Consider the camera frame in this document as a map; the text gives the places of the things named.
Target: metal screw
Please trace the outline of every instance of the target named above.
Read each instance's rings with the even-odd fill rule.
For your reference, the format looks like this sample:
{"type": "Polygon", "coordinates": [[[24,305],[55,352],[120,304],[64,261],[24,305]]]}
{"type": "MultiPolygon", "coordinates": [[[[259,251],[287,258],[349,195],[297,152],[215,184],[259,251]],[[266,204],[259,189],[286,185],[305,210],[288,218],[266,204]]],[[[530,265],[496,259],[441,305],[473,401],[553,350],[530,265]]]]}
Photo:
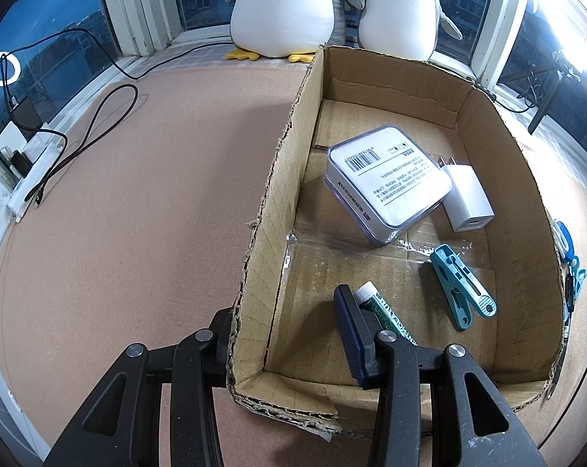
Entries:
{"type": "Polygon", "coordinates": [[[198,332],[196,332],[194,336],[196,337],[197,341],[207,342],[210,341],[211,338],[214,336],[214,332],[212,332],[208,328],[203,328],[202,330],[198,330],[198,332]]]}
{"type": "Polygon", "coordinates": [[[466,352],[467,350],[459,344],[452,344],[449,346],[449,354],[451,356],[455,356],[456,358],[462,358],[466,352]]]}
{"type": "Polygon", "coordinates": [[[395,342],[397,334],[392,330],[382,330],[382,332],[378,333],[378,338],[385,342],[395,342]]]}
{"type": "Polygon", "coordinates": [[[142,344],[132,344],[131,346],[129,346],[129,348],[127,348],[126,351],[127,356],[130,356],[131,358],[140,356],[143,352],[144,346],[142,346],[142,344]]]}

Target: cardboard box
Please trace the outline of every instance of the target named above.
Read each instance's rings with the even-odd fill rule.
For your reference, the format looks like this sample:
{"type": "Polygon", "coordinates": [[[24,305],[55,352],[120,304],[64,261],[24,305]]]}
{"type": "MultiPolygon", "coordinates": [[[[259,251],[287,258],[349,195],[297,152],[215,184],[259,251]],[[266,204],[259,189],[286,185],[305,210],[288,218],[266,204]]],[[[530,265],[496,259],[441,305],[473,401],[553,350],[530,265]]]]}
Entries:
{"type": "MultiPolygon", "coordinates": [[[[469,349],[516,409],[541,396],[562,335],[562,283],[549,220],[516,141],[487,96],[427,63],[363,49],[315,56],[279,141],[246,254],[230,339],[229,389],[257,413],[317,433],[369,435],[378,391],[350,377],[333,290],[371,280],[416,341],[469,349]],[[475,169],[495,218],[454,233],[442,207],[372,246],[326,188],[326,149],[396,125],[434,159],[475,169]],[[428,254],[449,244],[497,301],[457,330],[428,254]]],[[[430,419],[429,395],[422,394],[430,419]]]]}

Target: yellow penguin foot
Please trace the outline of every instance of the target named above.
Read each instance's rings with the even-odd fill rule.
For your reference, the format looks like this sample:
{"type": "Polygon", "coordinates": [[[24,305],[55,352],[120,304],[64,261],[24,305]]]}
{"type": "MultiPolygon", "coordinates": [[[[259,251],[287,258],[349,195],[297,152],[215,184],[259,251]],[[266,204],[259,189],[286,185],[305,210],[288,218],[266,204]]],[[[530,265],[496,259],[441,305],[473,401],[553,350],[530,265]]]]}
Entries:
{"type": "Polygon", "coordinates": [[[302,63],[310,63],[313,61],[315,57],[315,53],[310,54],[292,54],[289,56],[289,63],[296,63],[296,61],[301,61],[302,63]]]}
{"type": "Polygon", "coordinates": [[[227,60],[251,60],[257,61],[260,54],[253,53],[252,51],[246,51],[245,49],[235,49],[230,53],[226,53],[227,60]]]}

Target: barcode number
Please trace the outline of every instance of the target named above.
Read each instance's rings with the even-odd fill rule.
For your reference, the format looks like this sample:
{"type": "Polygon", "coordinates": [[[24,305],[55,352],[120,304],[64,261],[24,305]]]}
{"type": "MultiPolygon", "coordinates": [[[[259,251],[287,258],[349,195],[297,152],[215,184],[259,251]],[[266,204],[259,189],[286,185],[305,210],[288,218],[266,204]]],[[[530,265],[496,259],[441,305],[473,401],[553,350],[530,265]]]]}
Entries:
{"type": "Polygon", "coordinates": [[[363,151],[354,156],[350,156],[348,159],[345,160],[345,162],[354,172],[358,172],[359,170],[365,168],[367,165],[371,165],[376,161],[380,161],[380,158],[371,149],[367,149],[367,151],[363,151]]]}

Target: white power adapter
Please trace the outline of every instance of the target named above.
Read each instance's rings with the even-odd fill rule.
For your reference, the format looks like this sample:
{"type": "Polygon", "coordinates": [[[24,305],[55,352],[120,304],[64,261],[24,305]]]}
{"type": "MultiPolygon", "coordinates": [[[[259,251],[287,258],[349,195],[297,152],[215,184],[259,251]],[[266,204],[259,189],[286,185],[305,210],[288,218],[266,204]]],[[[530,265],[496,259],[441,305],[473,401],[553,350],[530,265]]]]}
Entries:
{"type": "Polygon", "coordinates": [[[441,167],[451,179],[452,189],[443,200],[455,232],[477,230],[495,217],[486,193],[471,165],[447,164],[441,167]]]}

